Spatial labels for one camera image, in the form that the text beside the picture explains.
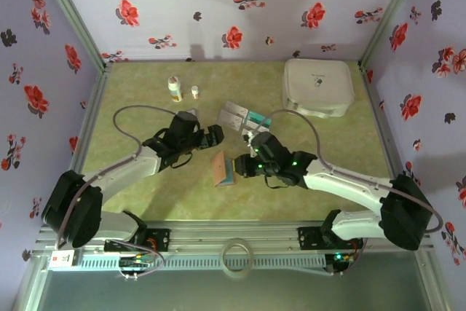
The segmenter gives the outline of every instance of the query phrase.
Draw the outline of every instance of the label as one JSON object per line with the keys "label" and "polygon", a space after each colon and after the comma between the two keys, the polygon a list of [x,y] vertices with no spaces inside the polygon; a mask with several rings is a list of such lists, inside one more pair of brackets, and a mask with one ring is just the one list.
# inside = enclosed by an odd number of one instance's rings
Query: label
{"label": "label", "polygon": [[73,266],[74,250],[53,251],[50,257],[49,268]]}

